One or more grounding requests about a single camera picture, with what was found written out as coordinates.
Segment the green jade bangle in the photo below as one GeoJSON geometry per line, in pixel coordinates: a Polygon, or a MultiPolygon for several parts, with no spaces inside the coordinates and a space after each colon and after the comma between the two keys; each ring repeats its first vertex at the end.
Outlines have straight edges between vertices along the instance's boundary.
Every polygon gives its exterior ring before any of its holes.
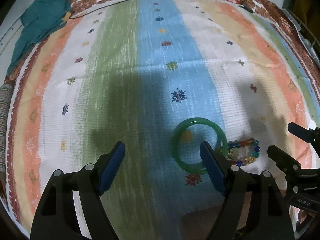
{"type": "Polygon", "coordinates": [[[171,137],[170,142],[170,149],[171,149],[171,155],[176,161],[177,165],[183,169],[184,171],[191,173],[191,174],[198,174],[198,175],[204,175],[207,174],[207,170],[204,167],[203,163],[195,163],[195,164],[188,164],[183,162],[180,159],[179,153],[178,153],[178,146],[180,143],[180,138],[182,134],[187,130],[188,127],[194,126],[194,125],[204,125],[212,128],[216,135],[217,135],[217,141],[216,146],[214,150],[222,150],[222,155],[224,157],[227,156],[228,152],[228,142],[226,135],[224,131],[214,122],[205,119],[205,118],[189,118],[182,122],[180,122],[176,128],[174,129],[173,135],[171,137]]]}

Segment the small black device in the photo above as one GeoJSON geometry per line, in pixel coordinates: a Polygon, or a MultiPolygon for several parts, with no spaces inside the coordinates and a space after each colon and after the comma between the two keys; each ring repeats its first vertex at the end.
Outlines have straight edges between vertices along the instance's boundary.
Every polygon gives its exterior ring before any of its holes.
{"type": "Polygon", "coordinates": [[[242,9],[244,9],[244,10],[246,10],[247,12],[249,12],[249,13],[253,13],[253,10],[251,9],[251,8],[249,8],[247,5],[245,5],[245,4],[239,4],[239,7],[241,7],[242,9]]]}

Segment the teal cloth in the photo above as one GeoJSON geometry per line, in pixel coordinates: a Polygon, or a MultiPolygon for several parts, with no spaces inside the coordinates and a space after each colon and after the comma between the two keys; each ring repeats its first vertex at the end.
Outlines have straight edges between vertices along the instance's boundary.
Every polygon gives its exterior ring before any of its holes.
{"type": "Polygon", "coordinates": [[[22,32],[15,44],[6,75],[12,74],[33,45],[63,28],[72,14],[70,0],[35,0],[21,15],[22,32]]]}

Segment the striped colourful bed sheet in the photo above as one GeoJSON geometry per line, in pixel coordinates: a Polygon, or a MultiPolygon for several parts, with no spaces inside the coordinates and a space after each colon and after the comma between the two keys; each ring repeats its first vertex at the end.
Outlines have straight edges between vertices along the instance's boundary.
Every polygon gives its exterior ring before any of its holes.
{"type": "MultiPolygon", "coordinates": [[[[240,85],[143,86],[137,75],[137,5],[124,2],[92,20],[70,20],[37,45],[15,79],[8,117],[7,189],[15,225],[29,237],[52,173],[75,172],[116,142],[125,158],[101,202],[120,239],[204,239],[223,198],[208,174],[181,169],[171,155],[176,126],[189,118],[216,123],[237,149],[244,170],[269,170],[280,189],[285,176],[267,156],[277,145],[303,168],[319,167],[311,145],[287,131],[290,122],[319,126],[319,90],[240,85]]],[[[200,143],[215,131],[187,128],[178,153],[201,162],[200,143]]]]}

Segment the striped grey pillow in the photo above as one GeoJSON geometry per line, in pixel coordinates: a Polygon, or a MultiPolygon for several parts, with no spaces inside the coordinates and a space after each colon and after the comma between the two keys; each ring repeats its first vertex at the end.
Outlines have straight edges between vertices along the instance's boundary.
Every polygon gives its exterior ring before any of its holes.
{"type": "Polygon", "coordinates": [[[7,119],[11,98],[14,90],[12,83],[4,83],[1,86],[0,96],[0,150],[1,150],[1,173],[5,173],[5,145],[7,136],[7,119]]]}

